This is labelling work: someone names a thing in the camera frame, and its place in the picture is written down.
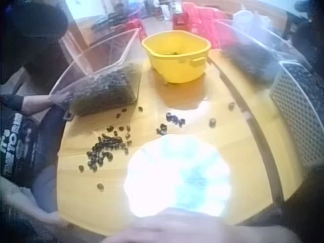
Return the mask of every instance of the clear plastic container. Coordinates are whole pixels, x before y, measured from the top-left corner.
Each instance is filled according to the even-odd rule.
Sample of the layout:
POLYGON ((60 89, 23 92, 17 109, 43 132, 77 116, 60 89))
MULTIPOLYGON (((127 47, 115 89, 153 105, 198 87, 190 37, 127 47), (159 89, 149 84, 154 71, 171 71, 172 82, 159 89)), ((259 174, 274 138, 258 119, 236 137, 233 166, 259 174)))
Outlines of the clear plastic container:
POLYGON ((280 70, 279 61, 298 62, 311 69, 302 54, 269 30, 259 28, 250 36, 233 27, 231 20, 215 20, 215 28, 226 33, 217 36, 223 53, 259 83, 274 82, 280 70))
POLYGON ((66 94, 62 104, 75 115, 136 102, 145 51, 138 29, 110 37, 80 54, 51 94, 66 94))

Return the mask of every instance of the white plate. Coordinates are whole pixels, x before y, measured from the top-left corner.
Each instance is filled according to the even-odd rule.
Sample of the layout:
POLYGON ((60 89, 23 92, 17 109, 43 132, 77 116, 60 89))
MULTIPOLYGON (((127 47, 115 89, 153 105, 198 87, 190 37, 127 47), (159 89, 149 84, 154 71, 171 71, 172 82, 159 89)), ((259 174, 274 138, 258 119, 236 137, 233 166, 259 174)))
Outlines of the white plate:
POLYGON ((230 196, 229 167, 193 135, 165 135, 134 153, 124 184, 134 215, 168 207, 219 216, 230 196))

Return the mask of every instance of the yellow bucket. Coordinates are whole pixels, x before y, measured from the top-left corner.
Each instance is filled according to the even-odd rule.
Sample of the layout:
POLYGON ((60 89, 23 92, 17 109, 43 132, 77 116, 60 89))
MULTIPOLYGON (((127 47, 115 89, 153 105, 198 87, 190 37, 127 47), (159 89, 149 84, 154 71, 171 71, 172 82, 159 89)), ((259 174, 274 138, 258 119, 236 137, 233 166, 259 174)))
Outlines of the yellow bucket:
POLYGON ((170 83, 185 83, 200 77, 211 43, 195 34, 173 30, 142 41, 153 68, 170 83))

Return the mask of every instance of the tabletop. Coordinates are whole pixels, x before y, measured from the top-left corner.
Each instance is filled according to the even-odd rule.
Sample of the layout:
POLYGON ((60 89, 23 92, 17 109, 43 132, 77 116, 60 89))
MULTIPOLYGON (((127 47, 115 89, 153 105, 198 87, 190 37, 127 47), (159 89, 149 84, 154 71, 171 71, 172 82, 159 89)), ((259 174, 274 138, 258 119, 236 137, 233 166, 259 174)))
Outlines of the tabletop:
MULTIPOLYGON (((262 96, 253 96, 248 99, 255 103, 255 110, 249 112, 241 110, 239 106, 242 98, 235 95, 229 85, 221 78, 220 72, 213 62, 224 62, 225 70, 230 63, 219 53, 211 53, 211 63, 205 74, 192 82, 180 85, 165 84, 153 71, 148 61, 143 64, 142 78, 137 104, 128 107, 128 111, 121 113, 121 109, 75 117, 68 122, 62 139, 59 152, 57 175, 57 200, 60 215, 67 221, 103 235, 111 235, 132 223, 136 217, 132 214, 128 198, 124 192, 124 182, 127 175, 127 166, 132 154, 146 142, 159 137, 156 128, 166 122, 166 112, 186 119, 183 128, 169 125, 168 133, 193 134, 210 143, 218 149, 221 156, 230 168, 231 197, 221 217, 228 223, 235 224, 246 220, 276 200, 272 188, 273 180, 269 177, 269 168, 264 162, 263 146, 255 136, 254 128, 249 122, 251 113, 264 124, 261 129, 268 130, 266 139, 269 139, 270 152, 281 163, 287 158, 289 163, 278 167, 279 181, 287 185, 283 187, 285 198, 296 190, 302 181, 301 171, 292 165, 296 158, 295 150, 286 132, 285 125, 277 121, 277 110, 270 102, 258 103, 262 96), (233 111, 228 109, 230 102, 236 102, 233 111), (271 108, 267 114, 263 108, 271 108), (216 128, 209 127, 210 118, 217 120, 216 128), (123 151, 115 151, 111 163, 105 163, 98 172, 93 173, 87 167, 86 152, 97 142, 98 136, 106 133, 110 125, 131 126, 133 145, 129 148, 129 155, 123 151), (276 133, 283 133, 285 137, 274 146, 275 134, 272 129, 279 128, 276 133), (80 173, 78 166, 83 165, 85 171, 80 173), (104 191, 97 189, 97 184, 104 185, 104 191)), ((244 81, 238 70, 235 77, 237 82, 244 81)), ((243 97, 248 98, 248 90, 243 97)))

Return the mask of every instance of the bucket handle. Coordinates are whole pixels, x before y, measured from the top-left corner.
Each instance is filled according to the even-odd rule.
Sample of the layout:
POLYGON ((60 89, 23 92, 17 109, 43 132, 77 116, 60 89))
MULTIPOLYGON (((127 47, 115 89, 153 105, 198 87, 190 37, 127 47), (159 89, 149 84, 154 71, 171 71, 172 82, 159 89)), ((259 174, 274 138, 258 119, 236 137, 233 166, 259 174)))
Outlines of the bucket handle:
POLYGON ((192 59, 190 61, 190 65, 194 67, 202 66, 206 63, 206 57, 199 57, 196 59, 192 59))

